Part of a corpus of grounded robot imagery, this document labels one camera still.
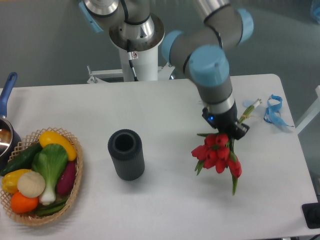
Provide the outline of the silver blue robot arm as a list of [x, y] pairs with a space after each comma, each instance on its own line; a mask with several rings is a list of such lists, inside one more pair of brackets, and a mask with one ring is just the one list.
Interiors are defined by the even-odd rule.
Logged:
[[126, 82], [158, 78], [158, 55], [197, 87], [202, 117], [219, 132], [238, 140], [249, 127], [238, 119], [225, 50], [253, 33], [252, 16], [227, 0], [196, 0], [203, 28], [187, 35], [165, 33], [147, 0], [82, 0], [79, 8], [96, 32], [106, 31], [118, 48]]

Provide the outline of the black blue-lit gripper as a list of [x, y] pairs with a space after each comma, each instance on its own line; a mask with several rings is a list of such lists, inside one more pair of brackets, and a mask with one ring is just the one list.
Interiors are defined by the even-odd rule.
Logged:
[[202, 117], [212, 128], [217, 129], [219, 133], [227, 134], [229, 139], [234, 140], [244, 137], [250, 129], [248, 125], [240, 123], [237, 113], [236, 103], [228, 111], [221, 114], [210, 113], [207, 107], [202, 109]]

